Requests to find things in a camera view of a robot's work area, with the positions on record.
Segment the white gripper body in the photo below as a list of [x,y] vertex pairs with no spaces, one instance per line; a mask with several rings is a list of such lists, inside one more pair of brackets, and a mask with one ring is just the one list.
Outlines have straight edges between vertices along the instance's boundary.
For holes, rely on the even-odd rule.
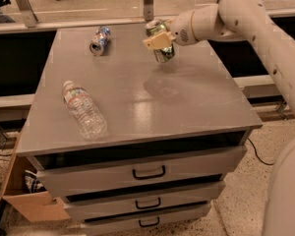
[[170,25],[170,31],[175,36],[175,42],[181,46],[193,45],[198,41],[193,33],[193,16],[195,11],[187,11],[175,17]]

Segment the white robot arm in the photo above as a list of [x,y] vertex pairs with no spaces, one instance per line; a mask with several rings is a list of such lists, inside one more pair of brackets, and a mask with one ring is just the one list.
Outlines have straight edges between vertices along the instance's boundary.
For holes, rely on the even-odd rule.
[[[217,0],[181,13],[144,45],[160,50],[203,40],[248,41],[295,116],[295,40],[270,18],[262,0]],[[295,236],[295,138],[272,168],[262,236]]]

